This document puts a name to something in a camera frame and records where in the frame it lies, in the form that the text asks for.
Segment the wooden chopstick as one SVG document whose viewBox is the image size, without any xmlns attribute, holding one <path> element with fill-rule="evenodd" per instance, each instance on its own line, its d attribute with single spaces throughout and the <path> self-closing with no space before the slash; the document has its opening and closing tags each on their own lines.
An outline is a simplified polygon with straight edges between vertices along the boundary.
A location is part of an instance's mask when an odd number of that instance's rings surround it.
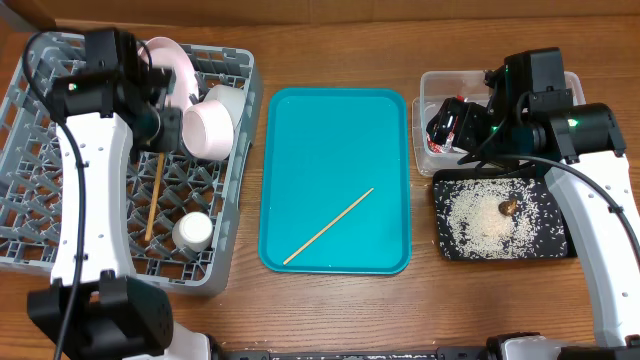
<svg viewBox="0 0 640 360">
<path fill-rule="evenodd" d="M 155 172 L 154 184 L 153 184 L 153 191 L 152 191 L 149 214 L 148 214 L 148 219 L 147 219 L 147 224 L 146 224 L 146 231 L 145 231 L 145 236 L 144 236 L 145 242 L 150 242 L 151 239 L 152 239 L 152 236 L 153 236 L 153 224 L 154 224 L 154 219 L 155 219 L 155 215 L 156 215 L 159 192 L 160 192 L 160 185 L 161 185 L 163 171 L 164 171 L 163 170 L 164 169 L 164 162 L 165 162 L 165 153 L 159 153 L 158 158 L 157 158 L 156 172 Z"/>
<path fill-rule="evenodd" d="M 283 262 L 282 265 L 288 265 L 293 259 L 299 256 L 304 250 L 306 250 L 309 246 L 311 246 L 318 238 L 324 235 L 331 227 L 333 227 L 336 223 L 338 223 L 342 218 L 344 218 L 349 212 L 351 212 L 355 207 L 357 207 L 364 199 L 366 199 L 372 192 L 374 188 L 370 188 L 364 194 L 362 194 L 357 200 L 351 203 L 346 209 L 344 209 L 339 215 L 337 215 L 334 219 L 332 219 L 327 225 L 325 225 L 319 232 L 313 235 L 309 240 L 307 240 L 303 245 L 301 245 L 297 250 L 295 250 L 291 255 L 289 255 Z"/>
</svg>

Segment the pink white bowl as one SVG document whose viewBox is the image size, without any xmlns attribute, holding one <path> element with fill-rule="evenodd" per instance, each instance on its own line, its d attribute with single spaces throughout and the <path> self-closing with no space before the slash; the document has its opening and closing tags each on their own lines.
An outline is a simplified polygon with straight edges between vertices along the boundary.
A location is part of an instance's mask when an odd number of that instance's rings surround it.
<svg viewBox="0 0 640 360">
<path fill-rule="evenodd" d="M 218 100 L 189 107 L 182 119 L 182 140 L 187 151 L 196 158 L 210 161 L 226 159 L 234 140 L 230 113 Z"/>
</svg>

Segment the grey bowl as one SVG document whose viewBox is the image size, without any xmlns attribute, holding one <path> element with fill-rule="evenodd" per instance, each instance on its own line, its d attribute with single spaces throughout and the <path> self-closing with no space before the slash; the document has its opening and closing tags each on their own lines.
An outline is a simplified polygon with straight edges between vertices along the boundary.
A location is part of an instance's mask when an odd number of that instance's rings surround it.
<svg viewBox="0 0 640 360">
<path fill-rule="evenodd" d="M 242 89 L 226 85 L 215 85 L 208 91 L 204 100 L 219 101 L 228 111 L 233 123 L 233 128 L 235 130 L 239 128 L 244 106 L 246 104 L 246 96 Z"/>
</svg>

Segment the white paper cup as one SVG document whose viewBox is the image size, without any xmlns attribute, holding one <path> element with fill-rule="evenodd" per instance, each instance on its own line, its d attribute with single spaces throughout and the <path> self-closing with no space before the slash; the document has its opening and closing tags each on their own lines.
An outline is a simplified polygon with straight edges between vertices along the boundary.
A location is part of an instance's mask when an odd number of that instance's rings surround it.
<svg viewBox="0 0 640 360">
<path fill-rule="evenodd" d="M 201 212 L 190 212 L 178 220 L 172 229 L 172 240 L 177 248 L 194 252 L 206 250 L 212 241 L 213 223 Z"/>
</svg>

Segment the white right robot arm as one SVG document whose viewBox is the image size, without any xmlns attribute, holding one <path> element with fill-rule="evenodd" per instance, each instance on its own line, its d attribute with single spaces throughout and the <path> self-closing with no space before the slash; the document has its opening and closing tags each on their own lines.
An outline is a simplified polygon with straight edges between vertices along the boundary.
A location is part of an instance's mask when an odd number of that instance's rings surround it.
<svg viewBox="0 0 640 360">
<path fill-rule="evenodd" d="M 595 344 L 536 333 L 493 337 L 497 359 L 635 359 L 639 355 L 639 212 L 626 144 L 611 109 L 578 105 L 557 48 L 508 56 L 480 102 L 423 106 L 440 250 L 451 260 L 565 257 L 587 281 Z"/>
</svg>

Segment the white pink round plate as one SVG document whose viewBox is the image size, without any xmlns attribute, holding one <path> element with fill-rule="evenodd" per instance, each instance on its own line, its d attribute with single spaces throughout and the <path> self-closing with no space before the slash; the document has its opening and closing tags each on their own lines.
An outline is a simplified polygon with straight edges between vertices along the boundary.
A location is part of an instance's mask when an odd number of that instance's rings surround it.
<svg viewBox="0 0 640 360">
<path fill-rule="evenodd" d="M 167 37 L 155 37 L 146 42 L 153 66 L 171 68 L 175 74 L 173 91 L 167 95 L 165 104 L 186 111 L 199 98 L 196 72 L 183 48 Z"/>
</svg>

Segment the red snack wrapper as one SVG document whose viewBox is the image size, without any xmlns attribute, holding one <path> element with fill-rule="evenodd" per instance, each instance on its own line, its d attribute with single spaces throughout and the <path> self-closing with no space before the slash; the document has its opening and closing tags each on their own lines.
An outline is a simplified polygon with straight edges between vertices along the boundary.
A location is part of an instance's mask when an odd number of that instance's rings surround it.
<svg viewBox="0 0 640 360">
<path fill-rule="evenodd" d="M 427 124 L 426 134 L 429 149 L 434 153 L 464 153 L 454 145 L 460 131 L 466 100 L 461 96 L 444 100 L 441 107 Z"/>
</svg>

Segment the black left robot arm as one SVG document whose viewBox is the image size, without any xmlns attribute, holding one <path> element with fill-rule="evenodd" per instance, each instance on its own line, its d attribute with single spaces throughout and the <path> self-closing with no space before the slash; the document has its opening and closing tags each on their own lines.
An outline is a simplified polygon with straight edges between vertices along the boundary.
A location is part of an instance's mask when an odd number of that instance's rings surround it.
<svg viewBox="0 0 640 360">
<path fill-rule="evenodd" d="M 62 155 L 62 215 L 50 284 L 29 293 L 28 315 L 59 358 L 217 359 L 215 340 L 177 323 L 166 292 L 137 277 L 130 251 L 128 165 L 181 143 L 182 112 L 165 102 L 174 72 L 127 31 L 83 38 L 84 67 L 38 96 Z"/>
</svg>

